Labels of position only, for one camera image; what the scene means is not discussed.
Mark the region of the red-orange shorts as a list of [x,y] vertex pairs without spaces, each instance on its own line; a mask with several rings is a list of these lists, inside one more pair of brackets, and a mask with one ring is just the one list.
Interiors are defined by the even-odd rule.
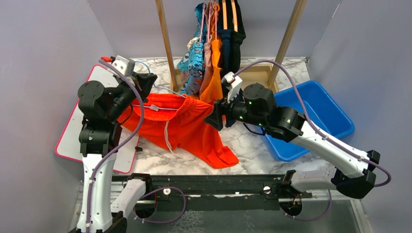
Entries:
[[186,150],[212,168],[231,167],[239,162],[232,150],[222,143],[218,131],[204,122],[213,110],[210,104],[190,96],[154,94],[148,96],[144,106],[142,115],[138,101],[134,100],[118,121],[134,131],[143,119],[138,130],[140,136],[169,151]]

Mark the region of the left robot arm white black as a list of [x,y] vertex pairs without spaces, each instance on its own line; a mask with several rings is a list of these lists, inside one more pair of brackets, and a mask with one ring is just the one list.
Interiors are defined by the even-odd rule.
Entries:
[[111,209],[111,182],[114,163],[120,147],[137,134],[143,120],[133,132],[120,141],[122,126],[135,112],[134,105],[144,110],[152,86],[153,73],[134,73],[132,81],[120,81],[116,87],[105,87],[99,81],[88,81],[78,89],[78,107],[83,114],[79,133],[80,154],[84,166],[84,189],[80,217],[74,233],[123,233],[127,227],[129,200]]

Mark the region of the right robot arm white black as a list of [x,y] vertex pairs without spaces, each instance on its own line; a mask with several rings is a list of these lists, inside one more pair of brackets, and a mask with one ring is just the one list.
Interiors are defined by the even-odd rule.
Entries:
[[323,131],[308,115],[277,106],[272,91],[261,84],[247,86],[243,101],[215,101],[212,113],[204,121],[218,131],[236,121],[259,126],[272,138],[304,147],[333,165],[323,170],[287,172],[280,191],[288,198],[318,189],[337,190],[347,197],[362,199],[376,187],[373,171],[380,160],[378,152],[351,147]]

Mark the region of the light blue wire hanger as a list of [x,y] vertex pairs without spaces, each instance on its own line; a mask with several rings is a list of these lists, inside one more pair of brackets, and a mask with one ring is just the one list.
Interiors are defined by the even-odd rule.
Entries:
[[[135,62],[135,63],[140,63],[140,64],[144,65],[144,66],[147,68],[147,73],[148,73],[148,74],[153,74],[153,73],[151,72],[149,66],[148,66],[145,62],[140,61],[140,60],[134,60],[134,62]],[[171,93],[171,94],[172,94],[173,96],[175,96],[175,97],[180,96],[180,97],[182,97],[182,98],[186,98],[186,96],[184,96],[184,95],[182,95],[182,94],[179,94],[179,93],[177,93],[177,92],[175,92],[175,91],[173,91],[173,90],[170,90],[170,89],[168,89],[168,88],[166,88],[166,87],[157,86],[155,83],[153,84],[153,87],[156,88],[156,89],[158,89],[158,90],[165,90],[165,91],[168,92],[168,94]],[[155,93],[155,92],[151,92],[151,93],[150,93],[150,96],[154,96],[154,94],[164,94],[164,95],[165,95],[166,93],[159,93],[159,92],[158,92],[158,93]]]

